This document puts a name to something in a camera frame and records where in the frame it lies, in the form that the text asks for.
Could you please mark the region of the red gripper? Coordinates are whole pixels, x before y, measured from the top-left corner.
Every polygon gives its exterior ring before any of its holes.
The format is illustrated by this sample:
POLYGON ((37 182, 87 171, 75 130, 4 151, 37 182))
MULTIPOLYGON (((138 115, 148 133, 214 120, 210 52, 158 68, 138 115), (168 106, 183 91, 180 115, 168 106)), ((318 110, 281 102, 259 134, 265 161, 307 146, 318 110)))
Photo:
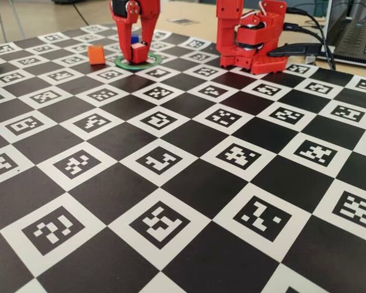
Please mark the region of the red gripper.
POLYGON ((141 15, 142 42, 150 46, 160 13, 160 1, 156 0, 112 0, 112 17, 118 30, 121 52, 127 61, 132 60, 132 25, 141 15))

